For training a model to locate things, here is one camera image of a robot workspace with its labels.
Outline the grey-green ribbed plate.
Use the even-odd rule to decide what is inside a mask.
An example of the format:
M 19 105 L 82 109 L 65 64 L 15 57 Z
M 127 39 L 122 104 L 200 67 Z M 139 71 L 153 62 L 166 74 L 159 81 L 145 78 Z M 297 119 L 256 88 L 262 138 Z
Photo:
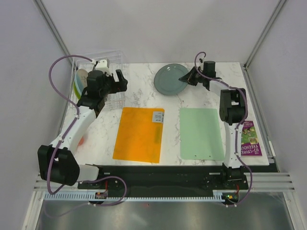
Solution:
M 156 90 L 163 95 L 176 95 L 186 88 L 187 83 L 179 79 L 188 74 L 188 72 L 188 69 L 181 64 L 167 64 L 156 73 L 154 77 L 154 86 Z

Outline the cream and blue leaf plate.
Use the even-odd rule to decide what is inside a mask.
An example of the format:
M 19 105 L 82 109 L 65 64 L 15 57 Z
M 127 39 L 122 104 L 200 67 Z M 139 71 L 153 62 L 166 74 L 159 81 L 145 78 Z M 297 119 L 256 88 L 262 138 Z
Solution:
M 87 86 L 88 72 L 85 69 L 78 69 L 75 73 L 74 82 L 78 85 L 82 94 L 84 88 Z

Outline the lime green plate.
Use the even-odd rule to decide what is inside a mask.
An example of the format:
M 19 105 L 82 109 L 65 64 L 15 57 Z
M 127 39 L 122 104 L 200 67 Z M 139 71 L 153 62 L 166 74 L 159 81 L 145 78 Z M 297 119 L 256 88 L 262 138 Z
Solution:
M 80 92 L 78 85 L 75 82 L 73 82 L 73 92 L 76 98 L 79 100 L 81 98 L 81 92 Z

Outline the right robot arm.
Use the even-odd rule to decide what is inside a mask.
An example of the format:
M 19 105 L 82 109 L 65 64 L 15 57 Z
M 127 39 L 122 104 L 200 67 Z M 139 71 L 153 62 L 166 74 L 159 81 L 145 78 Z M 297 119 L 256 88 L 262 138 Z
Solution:
M 204 61 L 194 66 L 178 79 L 188 85 L 199 83 L 220 98 L 219 116 L 225 127 L 225 157 L 222 164 L 220 184 L 232 188 L 237 182 L 244 182 L 244 164 L 241 160 L 241 134 L 243 123 L 248 115 L 246 91 L 231 87 L 216 76 L 215 62 Z

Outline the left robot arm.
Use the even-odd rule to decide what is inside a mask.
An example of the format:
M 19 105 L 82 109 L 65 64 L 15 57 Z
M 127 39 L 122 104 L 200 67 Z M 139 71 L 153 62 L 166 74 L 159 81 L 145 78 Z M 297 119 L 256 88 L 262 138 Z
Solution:
M 88 181 L 94 188 L 105 184 L 105 176 L 96 166 L 80 165 L 74 152 L 81 138 L 105 106 L 109 94 L 125 92 L 128 81 L 121 70 L 116 70 L 118 81 L 112 74 L 101 70 L 92 70 L 87 76 L 84 88 L 76 104 L 76 115 L 72 122 L 49 145 L 38 149 L 40 176 L 48 183 L 54 182 L 72 186 L 76 182 Z

